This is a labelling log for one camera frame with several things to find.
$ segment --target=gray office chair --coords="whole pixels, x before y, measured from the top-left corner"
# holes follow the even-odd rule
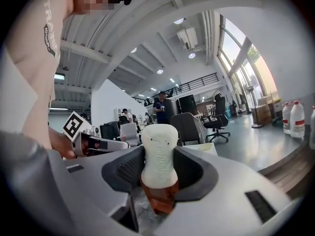
[[[139,134],[137,134],[137,125],[134,122],[120,125],[120,139],[122,139],[123,134],[126,135],[126,142],[130,147],[140,144]]]
[[[183,113],[171,117],[171,125],[181,134],[183,144],[185,142],[198,141],[204,144],[204,135],[198,118],[191,113]]]

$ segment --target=computer monitor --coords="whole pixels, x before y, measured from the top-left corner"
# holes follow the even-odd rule
[[[181,105],[182,113],[191,113],[193,116],[198,114],[195,98],[193,95],[188,95],[179,98],[179,104]]]
[[[113,140],[120,136],[117,122],[109,122],[100,126],[100,134],[104,139]]]

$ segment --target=black office chair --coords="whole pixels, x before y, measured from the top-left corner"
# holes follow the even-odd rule
[[[129,120],[126,116],[119,116],[119,125],[124,125],[129,123]]]
[[[211,121],[210,117],[208,117],[209,122],[204,123],[204,127],[205,128],[212,128],[213,131],[217,130],[216,133],[213,133],[211,135],[208,135],[206,137],[209,136],[213,136],[213,138],[211,138],[210,142],[212,142],[212,140],[215,137],[223,137],[226,138],[226,142],[228,142],[228,138],[224,135],[228,135],[230,136],[230,132],[223,132],[220,133],[219,129],[224,129],[223,127],[226,127],[228,125],[228,119],[225,116],[225,98],[219,93],[215,96],[215,101],[216,101],[216,115],[212,116],[217,118],[217,120],[215,121]]]

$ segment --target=man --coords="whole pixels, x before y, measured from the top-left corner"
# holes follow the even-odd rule
[[[133,116],[132,113],[128,112],[128,110],[126,108],[123,109],[123,113],[126,115],[126,117],[128,118],[128,121],[130,123],[133,123]]]
[[[74,158],[71,141],[50,128],[63,20],[106,9],[108,0],[30,0],[7,36],[1,53],[0,130],[22,132],[46,149]]]
[[[166,93],[161,91],[158,93],[158,101],[153,104],[153,113],[157,114],[157,123],[158,124],[169,124],[169,121],[165,112],[165,96]]]

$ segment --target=gray floor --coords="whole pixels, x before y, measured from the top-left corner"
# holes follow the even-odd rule
[[[244,163],[260,171],[265,169],[296,150],[302,143],[301,139],[293,139],[283,132],[280,124],[266,125],[254,129],[251,115],[242,115],[230,119],[222,132],[230,132],[229,142],[217,137],[213,140],[218,156]],[[212,129],[205,134],[212,134]]]

